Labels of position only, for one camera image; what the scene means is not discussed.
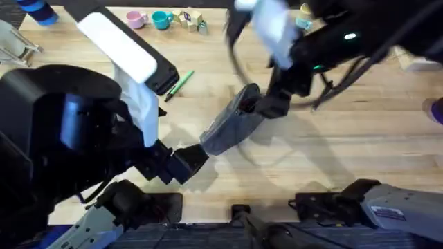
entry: teal mug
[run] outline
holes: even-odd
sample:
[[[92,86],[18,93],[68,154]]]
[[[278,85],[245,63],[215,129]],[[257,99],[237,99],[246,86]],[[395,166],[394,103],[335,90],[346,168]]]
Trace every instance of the teal mug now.
[[[152,22],[158,30],[169,28],[173,17],[172,13],[164,11],[156,11],[152,14]]]

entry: blue object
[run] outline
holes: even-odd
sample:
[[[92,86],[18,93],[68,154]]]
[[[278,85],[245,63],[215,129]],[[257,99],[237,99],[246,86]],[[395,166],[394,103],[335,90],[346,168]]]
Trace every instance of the blue object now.
[[[443,98],[435,101],[432,104],[431,112],[435,120],[443,125]]]
[[[296,25],[299,28],[303,28],[305,30],[309,30],[312,27],[312,21],[304,20],[304,19],[301,19],[301,18],[297,17]]]
[[[58,20],[58,15],[49,4],[42,0],[17,0],[20,8],[26,11],[38,24],[49,26]]]
[[[172,13],[164,11],[156,11],[152,14],[152,22],[158,30],[169,28],[172,21]]]
[[[57,225],[54,226],[48,234],[40,241],[38,246],[35,246],[33,249],[46,249],[49,247],[54,241],[56,241],[59,237],[61,237],[65,232],[71,228],[72,225]]]

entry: gray metal panel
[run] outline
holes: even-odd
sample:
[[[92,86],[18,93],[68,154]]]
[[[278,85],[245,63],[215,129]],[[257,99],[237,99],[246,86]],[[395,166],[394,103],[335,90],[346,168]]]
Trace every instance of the gray metal panel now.
[[[362,208],[371,221],[385,229],[398,229],[443,242],[443,194],[373,187]]]
[[[117,240],[123,227],[115,226],[115,216],[106,208],[89,208],[88,212],[48,249],[101,249]]]

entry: cup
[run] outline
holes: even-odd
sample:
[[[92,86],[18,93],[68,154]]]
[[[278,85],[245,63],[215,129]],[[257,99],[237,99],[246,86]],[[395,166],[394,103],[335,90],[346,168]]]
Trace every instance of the cup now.
[[[129,27],[142,28],[147,23],[147,14],[139,11],[129,11],[126,14],[126,19]]]
[[[296,25],[305,30],[311,29],[312,27],[311,9],[309,9],[307,3],[301,5],[300,11],[298,12],[297,15]]]
[[[158,30],[165,30],[169,28],[173,19],[172,13],[164,11],[156,11],[152,13],[152,22]]]

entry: pink mug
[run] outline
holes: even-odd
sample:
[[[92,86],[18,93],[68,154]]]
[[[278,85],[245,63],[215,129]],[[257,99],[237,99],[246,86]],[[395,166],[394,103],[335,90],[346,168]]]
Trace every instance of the pink mug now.
[[[142,28],[147,23],[147,14],[141,14],[139,11],[129,11],[126,14],[129,27]]]

